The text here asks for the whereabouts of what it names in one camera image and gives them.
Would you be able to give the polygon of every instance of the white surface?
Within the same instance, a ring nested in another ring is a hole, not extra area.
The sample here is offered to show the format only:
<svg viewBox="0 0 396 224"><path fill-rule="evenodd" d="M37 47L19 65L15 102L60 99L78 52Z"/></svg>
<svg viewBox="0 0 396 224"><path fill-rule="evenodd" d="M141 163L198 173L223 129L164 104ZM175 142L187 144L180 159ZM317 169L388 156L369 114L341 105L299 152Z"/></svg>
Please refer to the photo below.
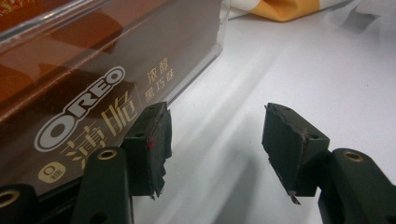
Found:
<svg viewBox="0 0 396 224"><path fill-rule="evenodd" d="M231 0L232 6L245 10L245 11L250 11L253 9L255 6L259 4L261 0Z"/></svg>
<svg viewBox="0 0 396 224"><path fill-rule="evenodd" d="M319 0L320 8L332 7L346 0Z"/></svg>
<svg viewBox="0 0 396 224"><path fill-rule="evenodd" d="M351 3L287 23L228 23L224 51L170 106L173 157L135 223L321 223L295 205L261 145L264 106L289 106L331 139L371 156L396 183L396 22Z"/></svg>

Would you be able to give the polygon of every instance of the transparent plastic container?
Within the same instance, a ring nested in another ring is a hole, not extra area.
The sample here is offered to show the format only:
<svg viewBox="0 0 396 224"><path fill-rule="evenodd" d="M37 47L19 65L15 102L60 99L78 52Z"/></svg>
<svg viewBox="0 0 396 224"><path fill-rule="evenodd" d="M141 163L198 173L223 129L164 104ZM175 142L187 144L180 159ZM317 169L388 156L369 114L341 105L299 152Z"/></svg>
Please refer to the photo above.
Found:
<svg viewBox="0 0 396 224"><path fill-rule="evenodd" d="M0 21L0 186L38 194L118 146L222 50L230 2L26 0Z"/></svg>

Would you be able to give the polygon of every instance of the black plastic part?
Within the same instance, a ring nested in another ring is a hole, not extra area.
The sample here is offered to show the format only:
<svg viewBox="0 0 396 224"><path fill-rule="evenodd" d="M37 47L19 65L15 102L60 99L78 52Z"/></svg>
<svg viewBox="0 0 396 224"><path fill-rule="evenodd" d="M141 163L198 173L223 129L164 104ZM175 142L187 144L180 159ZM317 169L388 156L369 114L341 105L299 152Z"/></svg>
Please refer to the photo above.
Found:
<svg viewBox="0 0 396 224"><path fill-rule="evenodd" d="M370 157L339 148L332 152L329 167L345 210L344 223L396 223L396 187Z"/></svg>
<svg viewBox="0 0 396 224"><path fill-rule="evenodd" d="M160 196L164 186L163 167L172 156L172 120L166 103L147 107L122 143L128 161L130 187L134 196Z"/></svg>
<svg viewBox="0 0 396 224"><path fill-rule="evenodd" d="M266 107L262 145L290 196L314 196L330 139L294 110Z"/></svg>
<svg viewBox="0 0 396 224"><path fill-rule="evenodd" d="M68 224L76 203L81 177L53 189L38 200L39 224Z"/></svg>
<svg viewBox="0 0 396 224"><path fill-rule="evenodd" d="M343 204L337 197L320 193L318 207L323 224L342 224L345 222Z"/></svg>
<svg viewBox="0 0 396 224"><path fill-rule="evenodd" d="M0 223L31 224L38 220L38 199L29 185L0 188Z"/></svg>
<svg viewBox="0 0 396 224"><path fill-rule="evenodd" d="M119 147L98 149L88 158L71 223L133 223L126 156Z"/></svg>

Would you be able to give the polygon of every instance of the screw hole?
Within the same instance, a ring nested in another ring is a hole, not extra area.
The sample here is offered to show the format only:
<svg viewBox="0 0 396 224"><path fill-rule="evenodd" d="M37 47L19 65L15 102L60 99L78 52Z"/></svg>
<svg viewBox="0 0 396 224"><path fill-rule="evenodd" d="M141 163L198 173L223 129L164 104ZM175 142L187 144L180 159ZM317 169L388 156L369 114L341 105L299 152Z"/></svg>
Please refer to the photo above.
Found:
<svg viewBox="0 0 396 224"><path fill-rule="evenodd" d="M20 192L12 189L0 193L0 208L14 203L20 197Z"/></svg>
<svg viewBox="0 0 396 224"><path fill-rule="evenodd" d="M105 151L102 151L101 153L99 153L98 155L98 159L101 161L106 161L106 160L110 160L112 158L114 158L117 155L117 152L113 149L108 149Z"/></svg>
<svg viewBox="0 0 396 224"><path fill-rule="evenodd" d="M316 134L309 134L309 137L312 139L318 139L319 136L317 136Z"/></svg>
<svg viewBox="0 0 396 224"><path fill-rule="evenodd" d="M93 215L90 219L90 224L101 224L107 220L107 216L105 213L100 212Z"/></svg>
<svg viewBox="0 0 396 224"><path fill-rule="evenodd" d="M352 161L358 161L358 162L364 161L364 158L355 152L346 151L344 152L344 155Z"/></svg>

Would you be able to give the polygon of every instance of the white fabric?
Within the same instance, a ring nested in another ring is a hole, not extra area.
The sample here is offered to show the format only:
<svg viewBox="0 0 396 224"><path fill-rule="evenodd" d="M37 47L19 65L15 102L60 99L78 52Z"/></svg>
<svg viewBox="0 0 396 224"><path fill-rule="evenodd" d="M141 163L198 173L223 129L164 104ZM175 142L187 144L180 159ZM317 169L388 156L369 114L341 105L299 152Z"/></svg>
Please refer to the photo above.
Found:
<svg viewBox="0 0 396 224"><path fill-rule="evenodd" d="M253 9L261 0L231 0L231 6L244 11Z"/></svg>
<svg viewBox="0 0 396 224"><path fill-rule="evenodd" d="M376 16L391 16L396 12L396 1L394 0L362 0L356 10L359 13L372 14Z"/></svg>
<svg viewBox="0 0 396 224"><path fill-rule="evenodd" d="M134 197L135 222L322 223L319 191L292 203L262 148L269 102L308 119L330 150L370 155L396 184L396 22L358 3L286 23L229 21L224 51L170 106L164 192Z"/></svg>
<svg viewBox="0 0 396 224"><path fill-rule="evenodd" d="M319 0L320 8L332 7L334 5L345 2L345 0Z"/></svg>
<svg viewBox="0 0 396 224"><path fill-rule="evenodd" d="M243 15L246 15L246 14L248 14L248 12L246 12L246 11L244 11L242 9L239 9L237 7L230 7L229 19L240 17L240 16L243 16Z"/></svg>

